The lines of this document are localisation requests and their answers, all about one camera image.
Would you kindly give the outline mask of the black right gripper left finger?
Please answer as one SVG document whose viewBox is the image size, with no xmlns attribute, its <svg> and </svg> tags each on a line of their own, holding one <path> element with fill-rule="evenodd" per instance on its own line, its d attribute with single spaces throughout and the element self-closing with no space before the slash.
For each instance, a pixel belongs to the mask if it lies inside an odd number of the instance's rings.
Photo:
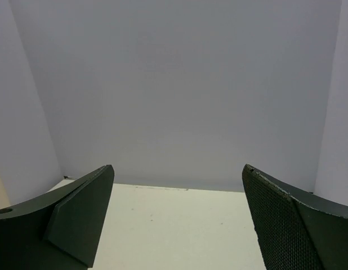
<svg viewBox="0 0 348 270">
<path fill-rule="evenodd" d="M 113 183 L 114 169 L 104 165 L 0 209 L 0 269 L 92 268 Z"/>
</svg>

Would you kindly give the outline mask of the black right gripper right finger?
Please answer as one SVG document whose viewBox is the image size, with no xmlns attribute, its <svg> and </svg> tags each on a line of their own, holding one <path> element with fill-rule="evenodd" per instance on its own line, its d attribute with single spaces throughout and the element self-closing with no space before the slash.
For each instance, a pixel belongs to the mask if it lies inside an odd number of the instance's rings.
<svg viewBox="0 0 348 270">
<path fill-rule="evenodd" d="M 348 269 L 348 206 L 249 164 L 242 182 L 266 269 Z"/>
</svg>

